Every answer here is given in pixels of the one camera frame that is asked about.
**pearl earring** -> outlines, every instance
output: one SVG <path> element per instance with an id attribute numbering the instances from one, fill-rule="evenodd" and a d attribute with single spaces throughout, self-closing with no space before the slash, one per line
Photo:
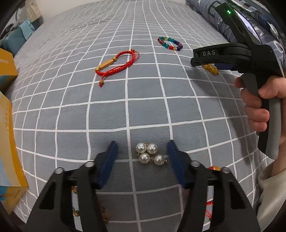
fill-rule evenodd
<path id="1" fill-rule="evenodd" d="M 149 163 L 150 161 L 154 161 L 156 165 L 161 166 L 168 162 L 168 160 L 166 160 L 165 157 L 160 154 L 156 155 L 154 158 L 150 157 L 150 155 L 154 155 L 158 151 L 158 147 L 154 143 L 138 143 L 136 145 L 136 151 L 138 152 L 137 157 L 141 163 L 145 164 Z"/>

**yellow box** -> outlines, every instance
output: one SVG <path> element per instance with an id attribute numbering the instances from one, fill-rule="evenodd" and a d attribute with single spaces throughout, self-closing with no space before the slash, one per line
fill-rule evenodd
<path id="1" fill-rule="evenodd" d="M 12 104 L 0 92 L 0 201 L 9 214 L 28 188 L 14 140 Z"/>
<path id="2" fill-rule="evenodd" d="M 17 76 L 12 53 L 0 48 L 0 91 L 5 93 Z"/>

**phone screen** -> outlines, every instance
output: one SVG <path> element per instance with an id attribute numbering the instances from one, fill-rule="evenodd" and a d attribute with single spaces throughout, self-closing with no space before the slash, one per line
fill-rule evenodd
<path id="1" fill-rule="evenodd" d="M 256 31 L 254 30 L 253 26 L 246 20 L 245 17 L 243 17 L 237 10 L 235 10 L 237 15 L 240 17 L 246 28 L 261 42 L 259 36 L 257 35 Z"/>

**beaded bracelet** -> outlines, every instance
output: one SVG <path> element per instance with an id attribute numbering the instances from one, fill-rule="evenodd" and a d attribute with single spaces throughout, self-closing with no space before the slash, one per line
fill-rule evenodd
<path id="1" fill-rule="evenodd" d="M 163 47 L 168 48 L 170 50 L 180 51 L 183 48 L 183 45 L 179 41 L 176 41 L 176 40 L 174 40 L 172 38 L 168 38 L 168 37 L 162 36 L 162 37 L 158 38 L 158 41 L 159 41 L 160 44 L 162 44 Z M 172 43 L 178 45 L 178 47 L 173 47 L 172 45 L 169 45 L 169 44 L 167 44 L 167 43 L 165 43 L 163 41 L 172 42 Z"/>

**white sleeve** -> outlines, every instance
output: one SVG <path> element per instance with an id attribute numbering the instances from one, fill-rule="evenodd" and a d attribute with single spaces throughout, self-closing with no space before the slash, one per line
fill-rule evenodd
<path id="1" fill-rule="evenodd" d="M 257 220 L 261 231 L 272 222 L 286 200 L 286 170 L 271 177 L 273 163 L 259 175 L 258 183 L 262 190 L 259 198 Z"/>

